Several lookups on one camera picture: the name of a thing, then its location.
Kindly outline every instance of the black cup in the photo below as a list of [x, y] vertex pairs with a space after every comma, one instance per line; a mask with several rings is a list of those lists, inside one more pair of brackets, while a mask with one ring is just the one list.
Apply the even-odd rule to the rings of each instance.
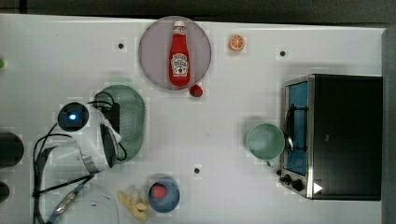
[[0, 182], [0, 203], [5, 201], [9, 196], [9, 188], [7, 184]]
[[13, 133], [0, 133], [0, 168], [16, 165], [23, 156], [23, 142]]

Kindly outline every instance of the orange slice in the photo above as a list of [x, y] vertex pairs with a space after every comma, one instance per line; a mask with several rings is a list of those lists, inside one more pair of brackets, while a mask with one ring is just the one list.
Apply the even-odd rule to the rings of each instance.
[[229, 48], [232, 51], [240, 51], [245, 46], [245, 39], [240, 35], [233, 35], [230, 39]]

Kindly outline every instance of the blue light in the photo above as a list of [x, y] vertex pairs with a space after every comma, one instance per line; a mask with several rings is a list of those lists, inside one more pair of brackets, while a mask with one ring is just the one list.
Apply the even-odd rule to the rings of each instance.
[[75, 120], [76, 118], [77, 118], [77, 116], [75, 114], [69, 115], [69, 119], [71, 119], [71, 120]]

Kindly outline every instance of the ketchup bottle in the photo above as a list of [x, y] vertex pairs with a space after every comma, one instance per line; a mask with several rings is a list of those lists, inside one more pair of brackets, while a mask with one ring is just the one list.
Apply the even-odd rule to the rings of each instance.
[[190, 82], [190, 55], [187, 49], [186, 27], [183, 21], [176, 21], [172, 48], [169, 54], [169, 79], [178, 87], [187, 86]]

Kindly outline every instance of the ketchup label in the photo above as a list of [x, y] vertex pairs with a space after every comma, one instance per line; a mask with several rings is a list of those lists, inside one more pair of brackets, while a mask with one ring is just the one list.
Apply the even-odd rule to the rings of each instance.
[[176, 53], [171, 60], [173, 76], [186, 77], [189, 72], [189, 61], [187, 56], [182, 53]]
[[182, 26], [177, 26], [174, 28], [174, 34], [179, 34], [179, 35], [185, 35], [186, 34], [186, 28]]

